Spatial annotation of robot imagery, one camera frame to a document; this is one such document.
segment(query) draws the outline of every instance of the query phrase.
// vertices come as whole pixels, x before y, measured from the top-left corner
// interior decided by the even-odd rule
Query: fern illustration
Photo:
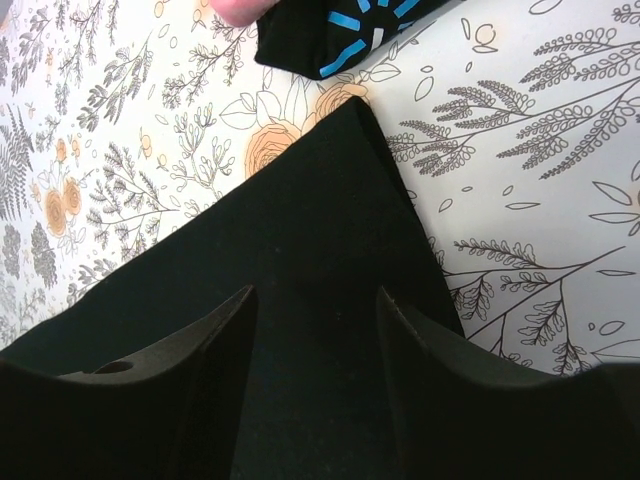
[[[20,232],[13,225],[4,227],[4,241],[2,255],[4,257],[4,268],[9,275],[20,279]]]
[[[7,84],[7,74],[9,73],[9,61],[11,55],[9,54],[9,44],[7,43],[7,37],[0,38],[0,87],[4,87]]]
[[[208,85],[207,74],[213,71],[215,66],[224,62],[226,78],[224,84],[230,86],[238,70],[243,66],[240,57],[242,43],[247,41],[249,28],[239,31],[229,28],[217,16],[211,26],[213,38],[221,36],[227,43],[224,50],[219,50],[216,45],[209,48],[198,44],[191,50],[191,62],[195,62],[195,70],[189,71],[189,79],[184,74],[174,78],[167,78],[162,92],[162,102],[166,108],[175,109],[182,103],[182,93],[186,90],[185,100],[191,105],[197,96],[204,93],[204,87]]]
[[[621,23],[633,23],[635,15],[629,6],[614,11],[614,19]],[[481,80],[478,87],[450,88],[448,93],[457,98],[437,105],[433,112],[440,114],[436,119],[438,122],[455,122],[455,127],[462,132],[452,134],[449,130],[446,135],[438,136],[440,125],[420,120],[403,121],[400,126],[417,130],[425,134],[426,139],[410,140],[404,133],[388,137],[395,160],[412,160],[420,174],[436,177],[468,163],[476,152],[472,144],[475,137],[523,124],[516,135],[521,142],[499,152],[497,158],[527,155],[522,168],[528,170],[568,151],[564,159],[540,175],[540,179],[568,171],[622,128],[640,122],[640,104],[637,102],[640,75],[634,76],[640,64],[640,40],[614,43],[616,36],[615,28],[598,28],[546,42],[534,51],[534,55],[552,57],[521,80],[521,83],[531,84],[530,92],[538,92],[570,80],[606,79],[607,84],[594,93],[532,113],[535,99],[501,82]],[[620,81],[611,85],[614,78]],[[596,102],[612,92],[616,92],[615,97],[606,100],[604,105],[602,101]],[[586,130],[582,139],[570,145],[567,134],[581,128]]]
[[[51,23],[51,19],[47,17],[47,7],[39,8],[31,17],[29,31],[20,35],[18,55],[21,60],[14,63],[11,69],[11,92],[13,95],[27,84],[29,71],[35,72],[42,62],[44,56],[42,33],[49,23]]]
[[[62,5],[64,2],[65,0],[60,0],[60,3],[58,3],[58,14],[60,14],[61,9],[68,9],[68,3]],[[117,28],[116,14],[119,6],[118,2],[119,0],[113,0],[107,11],[107,30],[111,42],[114,41],[114,30]],[[58,67],[61,77],[61,81],[57,83],[55,90],[55,106],[58,115],[67,114],[67,104],[69,94],[71,93],[69,86],[70,81],[73,80],[76,87],[80,87],[82,84],[82,80],[84,79],[83,58],[88,60],[89,65],[95,65],[97,62],[96,41],[106,3],[107,0],[96,0],[88,10],[83,11],[78,8],[69,16],[71,25],[73,25],[78,32],[78,40],[65,52],[62,63]]]
[[[95,227],[95,240],[103,250],[113,233],[122,260],[128,261],[158,242],[163,214],[176,210],[161,203],[159,189],[144,171],[136,170],[128,148],[111,142],[104,158],[104,181],[98,179],[89,195],[101,208],[91,208],[87,222]]]
[[[518,329],[518,333],[526,338],[520,340],[523,345],[546,346],[552,342],[557,333],[562,333],[565,327],[565,319],[562,316],[563,300],[534,305],[535,314],[525,315],[527,322],[533,324],[529,327]]]
[[[536,263],[536,256],[533,252],[533,246],[526,244],[524,247],[520,242],[516,242],[513,247],[509,246],[506,241],[498,243],[496,240],[485,242],[471,238],[469,241],[460,240],[454,242],[454,246],[458,251],[466,251],[469,255],[479,257],[485,256],[488,260],[502,263],[513,268],[544,268]]]
[[[96,85],[89,92],[88,106],[82,107],[78,116],[80,128],[93,132],[100,122],[100,111],[104,108],[104,118],[115,125],[120,119],[127,97],[132,100],[147,81],[153,62],[153,52],[148,48],[149,38],[138,54],[131,58],[129,48],[116,51],[116,59],[105,68],[102,85]]]
[[[429,244],[434,252],[439,251],[435,238],[430,237]],[[504,240],[480,241],[471,238],[455,241],[453,246],[460,252],[499,264],[495,268],[460,272],[450,272],[444,265],[441,266],[453,304],[460,319],[465,322],[469,340],[473,341],[483,332],[495,335],[491,351],[520,362],[522,356],[509,351],[510,346],[505,344],[505,327],[513,322],[522,322],[524,326],[516,328],[520,334],[515,337],[517,342],[525,346],[554,349],[557,359],[562,357],[562,361],[557,361],[558,365],[553,369],[555,373],[566,375],[590,367],[585,358],[586,352],[571,340],[564,284],[576,273],[625,247],[607,251],[586,262],[551,267],[537,261],[531,244],[517,242],[511,245]],[[444,259],[444,252],[439,256]],[[599,270],[598,273],[611,274],[608,270]],[[512,296],[503,294],[494,305],[495,292],[498,290],[508,291]]]
[[[30,154],[34,152],[20,109],[17,116],[7,105],[10,125],[0,125],[4,144],[0,144],[0,220],[22,218],[27,208],[27,172],[33,170]]]
[[[71,307],[77,303],[100,280],[111,275],[116,267],[117,264],[107,258],[95,259],[93,266],[80,265],[78,279],[68,287],[67,305]]]
[[[613,19],[616,22],[640,26],[640,0],[636,0],[633,5],[636,10],[633,10],[631,5],[629,5],[628,3],[624,4],[620,8],[614,9]]]
[[[36,222],[31,232],[31,253],[36,275],[42,278],[45,287],[52,288],[58,283],[56,253],[51,248],[47,232],[40,222]]]

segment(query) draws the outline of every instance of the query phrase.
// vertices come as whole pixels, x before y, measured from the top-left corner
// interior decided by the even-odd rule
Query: hole
[[[103,374],[103,373],[120,373],[126,372],[127,370],[131,370],[133,368],[133,363],[131,362],[123,362],[121,360],[107,363],[106,365],[100,367],[98,370],[93,372],[94,374]]]

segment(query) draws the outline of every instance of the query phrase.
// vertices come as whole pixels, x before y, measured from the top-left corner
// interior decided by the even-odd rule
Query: black fabric
[[[407,480],[640,478],[640,366],[530,370],[385,291],[378,322]]]
[[[3,480],[229,478],[257,321],[247,287],[93,373],[0,360]]]
[[[376,289],[394,285],[462,332],[433,268],[382,132],[352,99],[0,358],[93,371],[253,284],[260,310],[234,478],[392,480]]]
[[[384,32],[382,43],[388,42],[444,3],[446,0],[281,0],[258,20],[255,60],[314,80],[327,78],[364,60],[375,47],[376,29]],[[357,53],[334,64],[350,47]]]

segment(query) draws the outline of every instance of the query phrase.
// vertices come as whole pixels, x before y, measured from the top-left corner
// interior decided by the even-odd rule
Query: floral wallpaper
[[[357,95],[471,341],[558,375],[640,359],[640,1],[455,0],[322,82],[255,64],[256,27],[207,4],[14,0],[0,347]]]

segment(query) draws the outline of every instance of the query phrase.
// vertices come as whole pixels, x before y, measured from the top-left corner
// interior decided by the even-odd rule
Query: black fabric with blue logo
[[[258,20],[256,61],[321,80],[369,53],[446,0],[281,0]]]

